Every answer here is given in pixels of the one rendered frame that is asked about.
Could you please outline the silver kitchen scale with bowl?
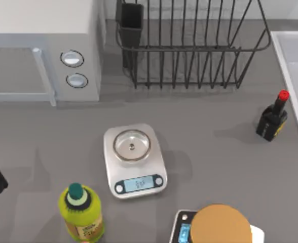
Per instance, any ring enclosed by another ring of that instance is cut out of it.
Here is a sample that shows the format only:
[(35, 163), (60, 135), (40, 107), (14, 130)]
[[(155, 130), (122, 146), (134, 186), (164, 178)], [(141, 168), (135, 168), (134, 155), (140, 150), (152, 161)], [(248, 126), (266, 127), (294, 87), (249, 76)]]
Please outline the silver kitchen scale with bowl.
[(168, 183), (159, 140), (144, 123), (108, 129), (103, 152), (111, 193), (129, 199), (163, 191)]

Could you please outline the round microwave knob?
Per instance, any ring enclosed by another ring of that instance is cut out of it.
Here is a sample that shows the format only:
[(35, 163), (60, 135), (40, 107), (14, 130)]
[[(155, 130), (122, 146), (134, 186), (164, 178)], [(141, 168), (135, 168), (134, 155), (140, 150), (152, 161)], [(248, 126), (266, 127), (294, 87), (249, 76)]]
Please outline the round microwave knob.
[(60, 54), (60, 60), (64, 65), (72, 68), (82, 66), (85, 61), (84, 56), (76, 50), (62, 52)]
[(66, 83), (74, 89), (82, 89), (89, 83), (87, 77), (81, 73), (74, 73), (66, 77)]

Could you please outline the black cutlery holder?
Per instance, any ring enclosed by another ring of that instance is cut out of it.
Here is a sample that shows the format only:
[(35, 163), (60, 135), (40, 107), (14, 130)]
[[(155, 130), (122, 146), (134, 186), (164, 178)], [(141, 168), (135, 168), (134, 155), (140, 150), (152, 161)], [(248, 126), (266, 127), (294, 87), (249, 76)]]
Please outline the black cutlery holder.
[(144, 6), (117, 0), (116, 21), (121, 41), (123, 68), (131, 74), (137, 64), (137, 51), (143, 30)]

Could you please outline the pale microwave oven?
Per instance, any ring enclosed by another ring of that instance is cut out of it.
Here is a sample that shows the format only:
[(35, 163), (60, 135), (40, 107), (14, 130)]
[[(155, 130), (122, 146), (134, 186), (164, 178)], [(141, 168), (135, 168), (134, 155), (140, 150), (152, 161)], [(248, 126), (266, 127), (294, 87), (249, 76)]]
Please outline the pale microwave oven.
[[(100, 97), (106, 35), (103, 0), (0, 0), (0, 33), (35, 33), (49, 46), (56, 104), (96, 102)], [(64, 65), (60, 54), (76, 50), (84, 56), (77, 68)], [(82, 89), (66, 83), (74, 73), (89, 81)]]

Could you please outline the green bottle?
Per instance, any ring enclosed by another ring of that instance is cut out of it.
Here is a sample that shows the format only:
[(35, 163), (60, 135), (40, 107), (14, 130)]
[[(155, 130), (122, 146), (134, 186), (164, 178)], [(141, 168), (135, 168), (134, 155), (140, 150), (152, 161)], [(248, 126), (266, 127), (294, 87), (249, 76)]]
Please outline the green bottle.
[(79, 243), (98, 243), (104, 235), (101, 200), (90, 187), (71, 183), (58, 199), (67, 232)]

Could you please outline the black bottle with red cap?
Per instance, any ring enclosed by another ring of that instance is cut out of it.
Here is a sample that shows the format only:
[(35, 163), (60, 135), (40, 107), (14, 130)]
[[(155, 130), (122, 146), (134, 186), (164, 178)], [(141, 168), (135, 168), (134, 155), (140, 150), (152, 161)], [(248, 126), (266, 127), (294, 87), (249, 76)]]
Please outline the black bottle with red cap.
[(262, 112), (256, 128), (259, 136), (271, 142), (278, 135), (287, 120), (288, 115), (284, 107), (288, 99), (289, 92), (281, 90), (275, 102)]

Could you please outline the jar with brown lid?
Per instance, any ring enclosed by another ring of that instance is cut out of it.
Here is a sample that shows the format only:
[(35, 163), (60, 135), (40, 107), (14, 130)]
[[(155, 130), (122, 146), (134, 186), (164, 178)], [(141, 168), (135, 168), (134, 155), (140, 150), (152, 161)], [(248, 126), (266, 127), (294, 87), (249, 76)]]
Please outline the jar with brown lid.
[(265, 233), (251, 225), (235, 207), (210, 204), (194, 214), (190, 240), (192, 243), (265, 243)]

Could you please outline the microwave oven door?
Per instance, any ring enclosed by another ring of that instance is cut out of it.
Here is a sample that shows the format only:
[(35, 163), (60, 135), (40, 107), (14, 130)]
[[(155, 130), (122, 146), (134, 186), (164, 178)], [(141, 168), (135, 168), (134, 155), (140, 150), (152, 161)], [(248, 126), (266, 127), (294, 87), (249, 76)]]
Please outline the microwave oven door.
[(35, 33), (0, 33), (0, 102), (50, 103), (32, 48), (42, 50), (45, 67), (54, 88), (55, 73), (50, 67), (46, 38)]

